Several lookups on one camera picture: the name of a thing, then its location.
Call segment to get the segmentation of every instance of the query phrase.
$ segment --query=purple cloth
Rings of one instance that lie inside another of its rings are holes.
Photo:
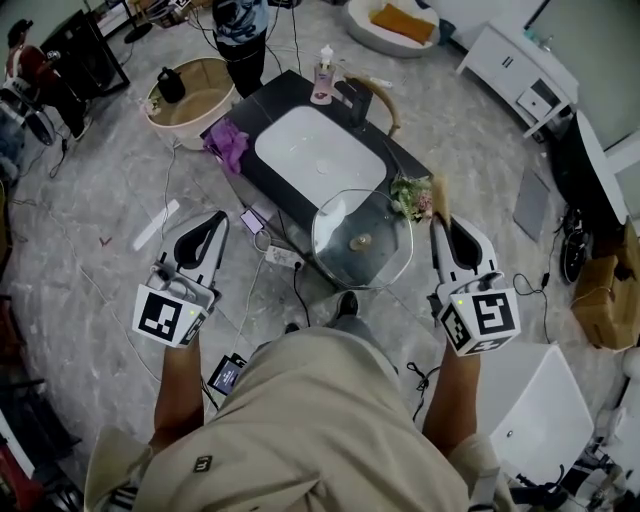
[[[204,138],[204,148],[222,158],[227,171],[240,174],[240,157],[249,147],[249,134],[226,117],[214,124]]]

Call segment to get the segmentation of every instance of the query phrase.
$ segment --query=person in red shirt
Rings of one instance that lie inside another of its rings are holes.
[[[47,59],[39,48],[25,45],[31,25],[32,21],[23,19],[9,30],[7,76],[18,76],[29,83],[37,91],[36,101],[54,107],[73,137],[79,140],[91,124],[91,120],[84,117],[84,103],[76,98],[65,81],[51,68],[52,60]]]

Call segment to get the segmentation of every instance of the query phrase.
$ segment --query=black cap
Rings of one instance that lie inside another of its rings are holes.
[[[9,30],[9,34],[7,34],[7,42],[9,43],[9,48],[13,48],[20,41],[20,35],[23,32],[26,32],[33,25],[33,21],[29,20],[19,20],[14,23],[13,27]]]

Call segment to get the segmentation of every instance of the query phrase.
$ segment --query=orange pillow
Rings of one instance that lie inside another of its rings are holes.
[[[435,28],[433,23],[409,16],[391,4],[384,6],[384,9],[377,13],[371,23],[382,27],[396,34],[400,34],[424,44],[429,40],[431,32]]]

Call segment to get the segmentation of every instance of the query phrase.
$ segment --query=black shoe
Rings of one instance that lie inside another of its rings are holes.
[[[353,292],[346,292],[342,294],[342,297],[338,299],[338,312],[336,313],[336,320],[340,317],[351,315],[356,316],[358,314],[358,299]]]
[[[298,327],[298,324],[294,324],[293,322],[291,322],[290,324],[287,324],[287,326],[284,328],[284,333],[289,334],[291,332],[296,332],[299,330],[300,330],[300,327]]]

